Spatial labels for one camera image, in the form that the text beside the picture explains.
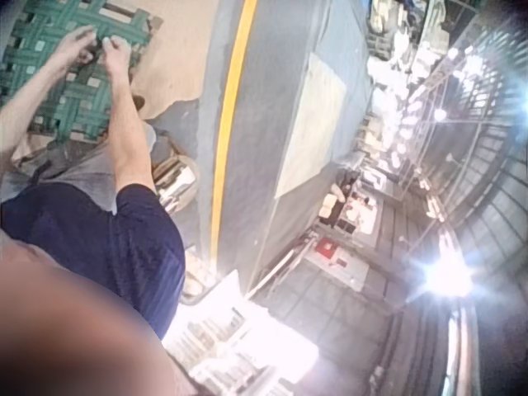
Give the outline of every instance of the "hand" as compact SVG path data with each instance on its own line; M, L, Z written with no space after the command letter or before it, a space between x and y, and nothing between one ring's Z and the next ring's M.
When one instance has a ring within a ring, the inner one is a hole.
M103 39L102 48L105 50L105 66L111 83L129 84L129 63L132 52L130 44L125 39L113 35L111 38Z
M57 78L62 78L76 61L88 63L93 55L87 50L95 45L96 32L93 26L83 26L69 32L49 57L45 67Z

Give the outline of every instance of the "navy blue shirt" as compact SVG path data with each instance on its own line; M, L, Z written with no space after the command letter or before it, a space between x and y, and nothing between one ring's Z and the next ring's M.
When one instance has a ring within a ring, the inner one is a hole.
M2 228L119 295L161 339L182 292L182 238L147 187L123 188L116 203L112 214L75 186L39 184L2 204Z

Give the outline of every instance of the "yellow line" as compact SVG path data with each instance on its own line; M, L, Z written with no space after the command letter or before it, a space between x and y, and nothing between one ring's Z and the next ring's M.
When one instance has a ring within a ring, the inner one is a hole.
M242 76L242 67L246 48L248 47L249 32L255 16L258 0L245 0L238 32L234 41L231 64L229 65L228 79L225 84L224 105L220 117L220 127L218 133L218 146L216 148L216 165L214 168L214 190L213 209L211 214L211 246L210 259L216 263L218 258L218 245L220 234L220 220L222 217L222 201L224 199L225 168L228 161L229 140L231 138L231 128L235 105L237 103L238 87Z

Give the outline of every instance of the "short sleeve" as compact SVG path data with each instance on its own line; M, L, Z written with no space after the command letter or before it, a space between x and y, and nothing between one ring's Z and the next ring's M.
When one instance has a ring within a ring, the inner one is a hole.
M176 312L185 277L185 251L176 225L147 187L134 184L116 198L111 251L120 295L160 338Z

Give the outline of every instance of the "blurry finger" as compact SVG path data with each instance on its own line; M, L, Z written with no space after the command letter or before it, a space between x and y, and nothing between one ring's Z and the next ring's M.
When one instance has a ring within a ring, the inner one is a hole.
M80 51L83 48L88 47L95 39L97 35L95 31L91 31L84 35L82 38L78 39L75 45L77 46L78 50Z
M79 62L82 62L84 64L87 64L93 60L93 54L86 50L82 49L78 56Z
M94 27L92 25L81 26L72 31L72 35L75 37L75 39L79 40L90 31L94 31Z
M114 46L120 50L126 48L126 46L129 44L128 41L126 41L124 38L119 37L118 35L113 35L111 37L112 43Z
M115 50L114 45L110 41L108 37L105 37L102 39L102 48L105 50L106 53L109 53L113 50Z

